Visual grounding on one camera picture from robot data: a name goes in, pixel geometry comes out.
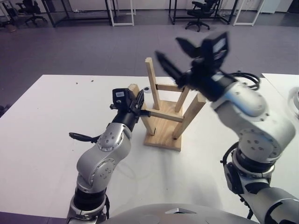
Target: white table leg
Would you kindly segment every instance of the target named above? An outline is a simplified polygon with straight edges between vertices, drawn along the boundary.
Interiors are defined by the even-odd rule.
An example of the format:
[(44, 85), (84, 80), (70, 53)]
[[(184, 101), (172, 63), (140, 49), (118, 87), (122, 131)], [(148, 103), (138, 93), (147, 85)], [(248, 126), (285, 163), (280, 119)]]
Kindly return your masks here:
[[(121, 13), (119, 13), (118, 0), (116, 0), (116, 5), (117, 5), (118, 15), (121, 15)], [(134, 15), (136, 14), (136, 9), (133, 9), (133, 0), (130, 0), (130, 5), (131, 5), (131, 12), (130, 13), (124, 13), (124, 15), (131, 15), (132, 22), (115, 23), (114, 19), (113, 19), (112, 9), (111, 9), (111, 2), (110, 2), (110, 0), (108, 0), (108, 9), (109, 9), (110, 16), (111, 16), (112, 26), (134, 26)]]
[(234, 21), (233, 26), (235, 26), (235, 25), (254, 26), (254, 24), (255, 24), (255, 22), (256, 22), (258, 16), (260, 15), (260, 13), (261, 13), (261, 11), (262, 11), (262, 8), (263, 8), (263, 6), (264, 6), (265, 0), (262, 0), (262, 1), (261, 1), (260, 7), (259, 7), (259, 9), (258, 9), (258, 12), (257, 12), (257, 14), (256, 14), (256, 16), (255, 16), (253, 22), (237, 22), (237, 21), (238, 21), (238, 18), (239, 18), (239, 15), (240, 15), (240, 13), (241, 13), (241, 11), (242, 11), (242, 8), (243, 8), (244, 3), (245, 3), (245, 0), (242, 0), (241, 7), (240, 7), (240, 9), (239, 9), (239, 11), (238, 11), (238, 14), (237, 14), (236, 18), (235, 18), (235, 21)]

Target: label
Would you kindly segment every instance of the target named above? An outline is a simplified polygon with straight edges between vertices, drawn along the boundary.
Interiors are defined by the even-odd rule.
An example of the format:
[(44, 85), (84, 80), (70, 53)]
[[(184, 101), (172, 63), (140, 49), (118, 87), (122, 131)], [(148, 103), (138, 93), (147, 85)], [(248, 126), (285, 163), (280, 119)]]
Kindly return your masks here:
[(214, 46), (213, 46), (213, 53), (216, 53), (218, 51), (220, 51), (226, 44), (226, 39), (225, 38), (222, 38), (221, 40), (218, 41), (218, 43), (216, 43)]
[(116, 97), (124, 97), (125, 96), (124, 92), (117, 92), (115, 94), (116, 94)]

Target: wooden stool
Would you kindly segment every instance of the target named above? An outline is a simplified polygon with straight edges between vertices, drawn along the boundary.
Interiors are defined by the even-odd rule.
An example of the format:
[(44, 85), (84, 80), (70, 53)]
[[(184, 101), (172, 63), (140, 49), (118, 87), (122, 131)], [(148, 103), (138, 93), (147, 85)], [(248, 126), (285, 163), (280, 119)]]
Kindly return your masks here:
[[(176, 85), (157, 84), (152, 58), (145, 60), (149, 75), (150, 88), (153, 94), (153, 109), (148, 109), (144, 102), (142, 109), (151, 113), (150, 118), (141, 118), (146, 129), (144, 144), (181, 151), (182, 133), (192, 122), (206, 103), (206, 98), (198, 93), (183, 115), (182, 106), (189, 88), (179, 89)], [(131, 84), (129, 89), (137, 96), (139, 88)], [(158, 90), (181, 92), (177, 102), (160, 100)]]

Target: black cable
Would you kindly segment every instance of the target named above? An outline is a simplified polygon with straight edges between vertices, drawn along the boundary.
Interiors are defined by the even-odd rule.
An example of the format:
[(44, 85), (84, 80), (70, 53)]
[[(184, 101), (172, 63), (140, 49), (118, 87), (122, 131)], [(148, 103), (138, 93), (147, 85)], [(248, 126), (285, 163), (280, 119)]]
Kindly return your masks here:
[(109, 202), (109, 198), (107, 195), (106, 195), (105, 206), (106, 206), (106, 216), (107, 216), (107, 219), (109, 219), (109, 217), (110, 217), (110, 215), (109, 215), (110, 202)]
[(220, 163), (222, 163), (223, 166), (227, 164), (227, 160), (228, 160), (228, 156), (229, 156), (229, 154), (230, 154), (234, 149), (236, 149), (236, 148), (238, 147), (238, 144), (239, 144), (239, 142), (236, 142), (235, 144), (233, 144), (233, 145), (228, 149), (228, 151), (226, 151), (226, 153), (224, 154), (222, 160), (220, 161)]
[(249, 85), (248, 87), (251, 88), (252, 90), (258, 90), (260, 88), (260, 83), (261, 83), (261, 79), (251, 73), (247, 73), (247, 72), (241, 72), (241, 71), (237, 71), (234, 73), (225, 73), (223, 71), (221, 71), (224, 75), (229, 75), (229, 76), (233, 76), (233, 77), (243, 77), (246, 79), (249, 79), (250, 81), (252, 81), (254, 84), (253, 85)]
[(253, 211), (251, 209), (249, 209), (249, 213), (247, 215), (247, 219), (251, 219), (253, 216)]
[(90, 137), (90, 136), (86, 136), (86, 135), (83, 135), (83, 134), (78, 134), (78, 133), (73, 133), (73, 132), (70, 132), (69, 133), (69, 136), (72, 138), (72, 139), (76, 139), (78, 141), (86, 141), (86, 142), (91, 142), (91, 143), (97, 143), (99, 136), (97, 137)]
[[(226, 151), (222, 160), (220, 161), (220, 163), (222, 163), (223, 166), (225, 166), (227, 164), (229, 154), (238, 147), (238, 144), (239, 144), (239, 142), (236, 142), (228, 149), (228, 151)], [(238, 196), (241, 198), (240, 199), (241, 202), (244, 202), (244, 204), (249, 208), (249, 213), (247, 215), (247, 219), (251, 219), (253, 216), (253, 211), (251, 210), (251, 207), (249, 206), (249, 204), (245, 201), (245, 199), (241, 195), (238, 195)]]

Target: wooden leg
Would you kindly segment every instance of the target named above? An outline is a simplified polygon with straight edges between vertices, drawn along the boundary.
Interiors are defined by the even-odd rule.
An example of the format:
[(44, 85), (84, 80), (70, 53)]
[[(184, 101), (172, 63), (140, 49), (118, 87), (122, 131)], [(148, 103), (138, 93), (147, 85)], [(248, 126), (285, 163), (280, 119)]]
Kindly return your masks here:
[(151, 92), (152, 92), (153, 98), (154, 98), (154, 109), (160, 110), (160, 98), (159, 98), (158, 90), (156, 89), (156, 84), (157, 84), (156, 83), (156, 75), (155, 75), (152, 58), (147, 57), (145, 59), (145, 63), (146, 63), (146, 68), (148, 70), (149, 84), (150, 84)]
[[(138, 85), (136, 84), (131, 84), (128, 87), (129, 90), (131, 90), (134, 94), (135, 97), (137, 97), (138, 93), (139, 93), (139, 88)], [(143, 103), (143, 106), (141, 108), (142, 110), (147, 109), (145, 102)], [(144, 123), (144, 126), (146, 127), (146, 130), (148, 131), (149, 135), (155, 135), (155, 126), (154, 123), (151, 122), (150, 120), (151, 118), (147, 118), (147, 117), (141, 117), (142, 122)]]
[(188, 93), (189, 93), (189, 88), (185, 87), (183, 92), (181, 93), (181, 95), (178, 98), (176, 108), (174, 109), (175, 112), (179, 112), (181, 110)]
[(174, 139), (178, 139), (184, 130), (188, 127), (191, 121), (195, 118), (201, 108), (205, 105), (206, 98), (202, 96), (200, 93), (196, 95), (193, 99), (192, 103), (188, 107), (187, 111), (184, 114), (184, 120), (182, 123), (178, 123), (176, 128), (173, 131), (172, 137)]

